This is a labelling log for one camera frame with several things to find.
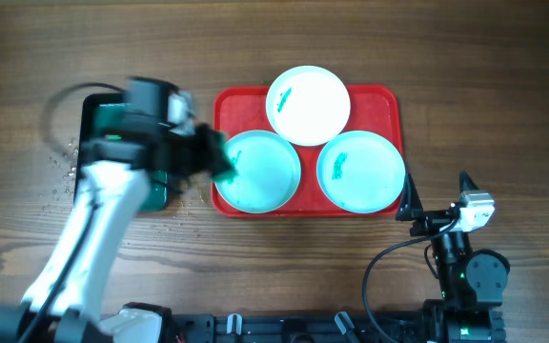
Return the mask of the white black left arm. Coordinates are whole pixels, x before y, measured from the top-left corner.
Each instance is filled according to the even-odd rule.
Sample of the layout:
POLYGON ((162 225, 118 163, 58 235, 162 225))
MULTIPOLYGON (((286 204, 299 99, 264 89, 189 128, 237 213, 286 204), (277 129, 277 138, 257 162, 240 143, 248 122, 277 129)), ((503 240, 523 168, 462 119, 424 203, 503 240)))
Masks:
POLYGON ((44 270, 17 306, 0 305, 0 342, 173 342, 170 309, 131 303, 102 318, 113 260, 148 197, 152 170, 229 175, 223 135, 208 125, 105 129, 86 145, 77 198, 44 270))

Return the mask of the white plate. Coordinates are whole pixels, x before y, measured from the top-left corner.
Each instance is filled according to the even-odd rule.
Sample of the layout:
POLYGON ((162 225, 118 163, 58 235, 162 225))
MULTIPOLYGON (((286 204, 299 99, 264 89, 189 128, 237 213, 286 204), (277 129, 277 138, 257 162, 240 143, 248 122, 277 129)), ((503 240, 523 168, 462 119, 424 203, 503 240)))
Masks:
POLYGON ((265 102, 271 127, 292 144, 313 147, 338 136, 350 118, 351 99, 331 71, 299 66, 280 74, 265 102))

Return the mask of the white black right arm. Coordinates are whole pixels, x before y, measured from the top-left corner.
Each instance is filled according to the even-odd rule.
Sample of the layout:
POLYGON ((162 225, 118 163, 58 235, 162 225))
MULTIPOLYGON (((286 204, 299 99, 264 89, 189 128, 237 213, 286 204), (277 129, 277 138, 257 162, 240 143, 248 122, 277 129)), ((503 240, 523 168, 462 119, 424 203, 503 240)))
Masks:
POLYGON ((495 212, 493 196, 459 174, 459 199, 446 210, 425 211, 411 175, 407 175, 396 214, 411 221, 412 237, 431 244, 441 290, 439 300, 423 303, 417 330, 420 342, 505 342, 503 292, 509 261, 492 250, 474 250, 469 234, 486 226, 495 212))

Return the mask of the green yellow sponge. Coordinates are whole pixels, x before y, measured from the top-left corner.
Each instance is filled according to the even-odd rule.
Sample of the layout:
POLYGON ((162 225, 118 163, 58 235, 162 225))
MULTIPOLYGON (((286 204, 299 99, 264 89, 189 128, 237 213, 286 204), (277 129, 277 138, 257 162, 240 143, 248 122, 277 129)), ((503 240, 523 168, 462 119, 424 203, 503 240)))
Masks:
POLYGON ((219 172, 213 177, 214 183, 228 182, 233 183, 234 178, 237 176, 237 171, 234 167, 228 168, 225 171, 219 172))

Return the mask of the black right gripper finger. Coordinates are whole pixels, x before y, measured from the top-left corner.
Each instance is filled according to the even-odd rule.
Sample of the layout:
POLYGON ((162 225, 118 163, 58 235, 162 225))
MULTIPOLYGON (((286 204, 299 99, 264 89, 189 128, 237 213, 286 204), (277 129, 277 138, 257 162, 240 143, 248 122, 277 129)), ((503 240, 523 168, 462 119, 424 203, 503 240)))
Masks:
POLYGON ((469 173, 467 171, 461 171, 459 173, 459 191, 468 192, 476 191, 477 189, 478 185, 473 181, 469 173))
POLYGON ((396 221, 416 221, 423 218, 423 207, 415 182, 410 173, 404 179, 404 186, 396 212, 396 221))

